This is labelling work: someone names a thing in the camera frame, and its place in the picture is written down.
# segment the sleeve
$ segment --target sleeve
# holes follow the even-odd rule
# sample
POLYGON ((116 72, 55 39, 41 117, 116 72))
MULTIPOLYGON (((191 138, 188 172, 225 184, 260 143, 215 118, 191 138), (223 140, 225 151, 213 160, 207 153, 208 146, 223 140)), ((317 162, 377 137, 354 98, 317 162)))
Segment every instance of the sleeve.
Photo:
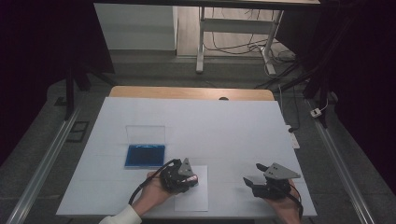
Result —
POLYGON ((105 217, 99 224, 140 224, 142 219, 136 211, 128 206, 114 217, 105 217))

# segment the paper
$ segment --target paper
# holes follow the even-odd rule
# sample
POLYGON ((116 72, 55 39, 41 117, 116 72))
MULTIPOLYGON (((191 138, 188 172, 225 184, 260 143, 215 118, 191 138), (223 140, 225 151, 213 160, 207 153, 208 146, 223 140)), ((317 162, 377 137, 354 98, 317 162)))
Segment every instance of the paper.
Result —
POLYGON ((207 166, 192 166, 198 175, 199 185, 180 193, 175 198, 176 212, 207 212, 209 201, 207 196, 207 166))

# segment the power plug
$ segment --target power plug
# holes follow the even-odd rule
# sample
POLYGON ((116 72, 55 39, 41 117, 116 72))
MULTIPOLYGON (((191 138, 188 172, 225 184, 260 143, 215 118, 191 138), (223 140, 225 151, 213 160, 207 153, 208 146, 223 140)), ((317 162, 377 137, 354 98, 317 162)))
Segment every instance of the power plug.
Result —
POLYGON ((313 118, 317 118, 317 117, 319 117, 320 115, 321 115, 321 112, 320 112, 319 108, 316 108, 316 109, 314 109, 314 110, 311 110, 311 116, 312 116, 313 118))

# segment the white tabletop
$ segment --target white tabletop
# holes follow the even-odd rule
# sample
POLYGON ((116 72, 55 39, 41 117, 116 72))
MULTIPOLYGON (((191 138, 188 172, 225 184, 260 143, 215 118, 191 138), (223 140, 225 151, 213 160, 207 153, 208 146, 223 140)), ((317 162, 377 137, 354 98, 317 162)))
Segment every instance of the white tabletop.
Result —
POLYGON ((164 126, 165 161, 207 166, 208 211, 176 212, 171 198, 145 217, 273 217, 242 178, 263 181, 255 164, 273 162, 302 175, 294 183, 304 216, 316 215, 277 102, 118 97, 105 99, 57 215, 116 215, 125 207, 148 172, 124 168, 127 125, 164 126))

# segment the hand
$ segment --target hand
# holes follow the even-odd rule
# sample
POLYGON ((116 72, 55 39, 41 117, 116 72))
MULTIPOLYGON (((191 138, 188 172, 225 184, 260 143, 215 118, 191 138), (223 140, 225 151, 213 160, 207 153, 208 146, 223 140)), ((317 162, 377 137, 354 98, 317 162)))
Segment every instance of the hand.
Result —
MULTIPOLYGON (((147 178, 152 176, 154 172, 149 172, 147 178)), ((173 194, 166 191, 161 185, 161 181, 158 176, 154 177, 148 184, 143 187, 142 193, 139 199, 132 203, 132 208, 136 213, 142 217, 151 208, 162 204, 173 194)))
MULTIPOLYGON (((289 182, 292 186, 294 186, 292 180, 289 180, 289 182)), ((290 194, 297 199, 299 197, 297 191, 294 188, 291 188, 290 194)), ((264 199, 264 200, 267 201, 274 208, 277 216, 280 219, 282 219, 284 223, 286 224, 301 223, 298 213, 298 206, 290 198, 286 197, 284 199, 278 199, 278 200, 270 200, 270 199, 264 199)))

